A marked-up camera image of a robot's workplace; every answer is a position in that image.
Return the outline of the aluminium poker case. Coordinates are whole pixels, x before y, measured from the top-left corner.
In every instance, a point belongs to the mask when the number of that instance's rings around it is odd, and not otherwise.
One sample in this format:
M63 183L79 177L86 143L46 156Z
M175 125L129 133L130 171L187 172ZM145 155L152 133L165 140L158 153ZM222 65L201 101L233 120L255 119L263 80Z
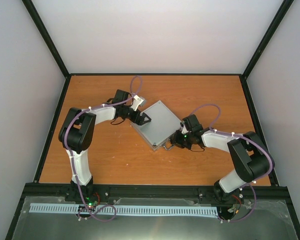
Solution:
M143 125L131 123L131 126L152 148L153 151L164 148L171 150L170 137L181 129L181 120L161 101L157 101L142 112L151 118Z

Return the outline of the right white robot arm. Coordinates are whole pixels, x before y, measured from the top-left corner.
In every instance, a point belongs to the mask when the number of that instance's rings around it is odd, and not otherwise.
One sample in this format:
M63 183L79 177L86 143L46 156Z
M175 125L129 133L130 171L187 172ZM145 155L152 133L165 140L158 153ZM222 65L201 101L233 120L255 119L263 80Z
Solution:
M275 163L259 136L249 131L244 134L223 132L212 127L204 128L196 115L191 114L180 123L180 129L170 137L173 146L191 150L193 145L201 149L214 148L230 154L234 169L214 183L217 202L225 202L240 189L269 175Z

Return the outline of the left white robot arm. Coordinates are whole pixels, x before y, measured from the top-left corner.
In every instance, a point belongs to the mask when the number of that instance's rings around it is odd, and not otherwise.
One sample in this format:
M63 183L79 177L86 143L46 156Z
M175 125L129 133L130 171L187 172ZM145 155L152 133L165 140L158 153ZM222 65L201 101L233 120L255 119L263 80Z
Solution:
M135 93L118 89L113 98L96 107L69 109L60 129L58 140L68 154L72 177L71 188L82 201L93 198L93 176L89 169L88 148L90 147L95 126L106 122L114 122L121 118L142 126L151 122L151 118L142 113L146 100Z

